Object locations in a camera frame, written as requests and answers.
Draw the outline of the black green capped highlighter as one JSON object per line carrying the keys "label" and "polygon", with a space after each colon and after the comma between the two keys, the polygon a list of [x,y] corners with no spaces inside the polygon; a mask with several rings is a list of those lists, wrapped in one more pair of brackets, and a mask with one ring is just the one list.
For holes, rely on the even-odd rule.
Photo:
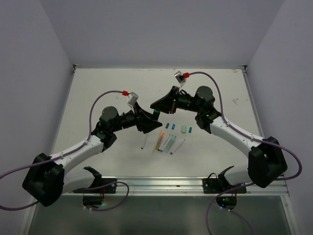
{"label": "black green capped highlighter", "polygon": [[152,119],[158,121],[159,115],[160,115],[160,111],[154,110],[154,112],[152,114]]}

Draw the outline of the yellow slim highlighter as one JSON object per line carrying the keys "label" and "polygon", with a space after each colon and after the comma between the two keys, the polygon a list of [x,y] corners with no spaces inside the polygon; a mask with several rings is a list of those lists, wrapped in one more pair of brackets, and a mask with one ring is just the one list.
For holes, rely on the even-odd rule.
{"label": "yellow slim highlighter", "polygon": [[160,132],[159,132],[159,134],[158,134],[158,137],[157,137],[157,141],[156,141],[156,143],[155,143],[155,145],[154,145],[154,147],[153,147],[153,149],[152,149],[152,153],[154,153],[154,152],[158,149],[159,144],[160,144],[161,139],[162,139],[162,136],[163,136],[163,131],[160,130]]}

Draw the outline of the orange brown highlighter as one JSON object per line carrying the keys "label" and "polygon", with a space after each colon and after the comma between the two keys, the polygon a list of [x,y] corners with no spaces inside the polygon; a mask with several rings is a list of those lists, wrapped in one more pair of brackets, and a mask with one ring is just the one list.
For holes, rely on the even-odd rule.
{"label": "orange brown highlighter", "polygon": [[157,149],[160,148],[160,145],[162,144],[162,140],[164,138],[164,132],[162,132],[162,134],[160,135],[159,139],[158,139],[158,142],[157,142]]}

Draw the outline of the dark green capped marker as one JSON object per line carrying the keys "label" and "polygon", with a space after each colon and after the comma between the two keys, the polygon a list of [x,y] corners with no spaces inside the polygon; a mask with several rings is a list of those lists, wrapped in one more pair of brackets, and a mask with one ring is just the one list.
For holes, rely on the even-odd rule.
{"label": "dark green capped marker", "polygon": [[163,151],[163,148],[165,147],[167,141],[171,138],[171,134],[169,134],[165,140],[162,142],[162,144],[160,145],[160,147],[158,148],[158,151],[162,152]]}

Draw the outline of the pale green highlighter cap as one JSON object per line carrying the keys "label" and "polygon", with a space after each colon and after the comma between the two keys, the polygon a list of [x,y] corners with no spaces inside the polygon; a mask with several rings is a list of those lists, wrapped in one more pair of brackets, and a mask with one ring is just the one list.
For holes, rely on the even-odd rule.
{"label": "pale green highlighter cap", "polygon": [[181,132],[186,133],[187,127],[185,125],[181,126]]}

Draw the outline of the pale green translucent highlighter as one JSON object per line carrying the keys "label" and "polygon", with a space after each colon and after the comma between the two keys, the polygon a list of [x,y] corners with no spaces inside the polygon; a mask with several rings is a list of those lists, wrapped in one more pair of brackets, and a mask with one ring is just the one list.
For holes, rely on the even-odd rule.
{"label": "pale green translucent highlighter", "polygon": [[173,144],[174,144],[175,141],[176,141],[176,138],[177,138],[177,136],[173,136],[173,137],[171,138],[171,140],[168,142],[168,144],[166,145],[166,147],[165,147],[165,149],[164,149],[164,152],[165,152],[165,153],[168,153],[168,152],[171,150]]}

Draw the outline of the teal capped white marker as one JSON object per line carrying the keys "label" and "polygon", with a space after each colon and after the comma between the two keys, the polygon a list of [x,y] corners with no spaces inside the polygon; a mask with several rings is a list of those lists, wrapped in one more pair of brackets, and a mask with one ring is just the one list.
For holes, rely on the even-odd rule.
{"label": "teal capped white marker", "polygon": [[172,149],[170,154],[173,155],[184,143],[185,143],[185,139],[182,140],[174,149]]}

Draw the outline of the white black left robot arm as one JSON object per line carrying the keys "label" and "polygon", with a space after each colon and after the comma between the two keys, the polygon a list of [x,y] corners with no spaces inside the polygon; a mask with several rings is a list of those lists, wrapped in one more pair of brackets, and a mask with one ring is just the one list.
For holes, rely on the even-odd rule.
{"label": "white black left robot arm", "polygon": [[149,113],[138,103],[121,115],[115,107],[106,107],[86,139],[58,154],[36,156],[22,188],[43,206],[52,205],[63,193],[73,190],[73,181],[66,182],[66,175],[86,159],[110,148],[117,139],[117,131],[135,126],[147,134],[162,126],[158,117],[159,111]]}

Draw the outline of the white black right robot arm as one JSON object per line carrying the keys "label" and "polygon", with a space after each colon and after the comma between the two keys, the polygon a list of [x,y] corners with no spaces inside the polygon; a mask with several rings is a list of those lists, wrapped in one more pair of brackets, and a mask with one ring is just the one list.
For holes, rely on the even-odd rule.
{"label": "white black right robot arm", "polygon": [[200,129],[227,141],[247,157],[246,165],[230,166],[215,178],[214,184],[221,191],[229,192],[234,187],[250,182],[266,188],[288,169],[278,140],[269,137],[257,142],[251,133],[243,129],[240,130],[243,135],[240,135],[215,109],[214,102],[213,92],[207,86],[200,86],[194,96],[180,92],[178,87],[173,86],[167,95],[153,102],[150,107],[166,114],[174,114],[177,109],[195,112]]}

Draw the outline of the aluminium front rail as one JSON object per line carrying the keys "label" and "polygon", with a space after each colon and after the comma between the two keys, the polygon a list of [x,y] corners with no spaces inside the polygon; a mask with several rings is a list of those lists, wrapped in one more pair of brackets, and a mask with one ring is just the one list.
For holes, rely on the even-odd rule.
{"label": "aluminium front rail", "polygon": [[[203,176],[199,177],[117,177],[103,176],[103,179],[126,183],[130,196],[205,196],[202,186]],[[63,194],[73,195],[74,190],[91,186],[94,176],[88,174],[69,175],[65,178]],[[238,196],[288,196],[284,181],[273,182],[267,188],[246,187],[246,193]]]}

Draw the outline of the aluminium side rail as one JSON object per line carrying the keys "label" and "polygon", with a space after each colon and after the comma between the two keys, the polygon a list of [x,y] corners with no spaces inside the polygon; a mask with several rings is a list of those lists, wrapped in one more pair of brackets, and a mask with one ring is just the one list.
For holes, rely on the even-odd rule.
{"label": "aluminium side rail", "polygon": [[270,146],[266,147],[264,143],[257,141],[257,138],[260,138],[263,141],[264,133],[260,124],[260,120],[257,114],[257,109],[255,106],[254,99],[252,97],[252,92],[248,83],[247,73],[245,69],[241,69],[244,81],[246,84],[246,89],[248,92],[249,100],[252,106],[252,111],[254,114],[254,118],[257,125],[257,135],[253,135],[244,131],[247,135],[247,157],[248,157],[248,172],[249,175],[252,176],[252,179],[261,178],[268,178],[271,177],[272,174],[272,167],[275,166],[274,163],[269,161],[268,156],[266,156],[266,151],[270,150]]}

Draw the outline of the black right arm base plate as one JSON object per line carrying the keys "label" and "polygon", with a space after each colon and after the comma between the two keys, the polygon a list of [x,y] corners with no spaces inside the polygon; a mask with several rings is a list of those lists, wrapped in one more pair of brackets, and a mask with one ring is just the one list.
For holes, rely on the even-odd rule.
{"label": "black right arm base plate", "polygon": [[[202,188],[204,194],[219,194],[224,191],[234,189],[236,187],[239,187],[242,185],[229,185],[228,183],[225,183],[224,185],[219,182],[219,179],[217,178],[203,178],[202,179]],[[233,190],[232,192],[229,192],[230,196],[222,195],[218,197],[215,201],[216,203],[225,209],[232,210],[237,205],[237,195],[238,194],[245,194],[247,193],[246,187]]]}

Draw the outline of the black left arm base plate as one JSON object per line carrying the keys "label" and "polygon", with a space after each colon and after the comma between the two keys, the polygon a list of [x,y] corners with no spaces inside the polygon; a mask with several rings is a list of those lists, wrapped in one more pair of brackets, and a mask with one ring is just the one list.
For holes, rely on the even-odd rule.
{"label": "black left arm base plate", "polygon": [[89,208],[98,209],[104,205],[106,194],[115,194],[116,178],[96,178],[89,188],[80,188],[73,193],[83,194],[83,205]]}

